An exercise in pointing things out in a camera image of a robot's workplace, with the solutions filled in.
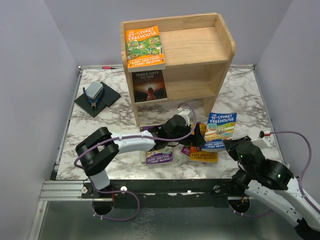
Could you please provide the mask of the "purple 52-Storey Treehouse book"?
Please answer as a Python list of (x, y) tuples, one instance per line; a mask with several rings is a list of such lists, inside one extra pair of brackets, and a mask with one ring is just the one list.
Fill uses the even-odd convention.
[(159, 150), (141, 151), (141, 163), (147, 166), (165, 165), (173, 162), (173, 148), (164, 142), (164, 147)]

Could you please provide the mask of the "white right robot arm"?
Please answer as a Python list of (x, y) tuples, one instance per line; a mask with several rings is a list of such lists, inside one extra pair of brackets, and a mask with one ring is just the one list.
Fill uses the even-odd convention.
[(284, 164), (265, 158), (248, 136), (225, 139), (223, 144), (229, 156), (242, 166), (229, 184), (234, 195), (245, 194), (269, 207), (304, 240), (320, 238), (320, 205), (300, 189), (298, 179)]

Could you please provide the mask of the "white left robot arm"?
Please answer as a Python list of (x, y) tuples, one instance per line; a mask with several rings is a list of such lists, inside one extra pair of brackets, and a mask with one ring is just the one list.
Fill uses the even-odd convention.
[(206, 141), (199, 123), (192, 127), (181, 115), (176, 114), (165, 124), (149, 126), (136, 135), (111, 133), (107, 127), (101, 127), (79, 143), (75, 151), (81, 163), (79, 167), (91, 180), (94, 193), (103, 198), (111, 190), (106, 167), (117, 155), (162, 150), (170, 142), (202, 147)]

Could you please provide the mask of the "blue 91-Storey Treehouse book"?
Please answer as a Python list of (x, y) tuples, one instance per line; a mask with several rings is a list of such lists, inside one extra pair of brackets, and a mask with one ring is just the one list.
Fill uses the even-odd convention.
[(215, 113), (208, 116), (204, 134), (205, 144), (201, 150), (209, 153), (218, 153), (225, 150), (223, 140), (231, 140), (233, 137), (237, 113)]

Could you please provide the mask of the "orange 39-Storey Treehouse book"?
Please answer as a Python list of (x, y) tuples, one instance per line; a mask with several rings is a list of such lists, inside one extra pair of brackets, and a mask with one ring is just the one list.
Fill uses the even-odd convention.
[(124, 36), (128, 72), (157, 71), (166, 68), (157, 25), (126, 30)]

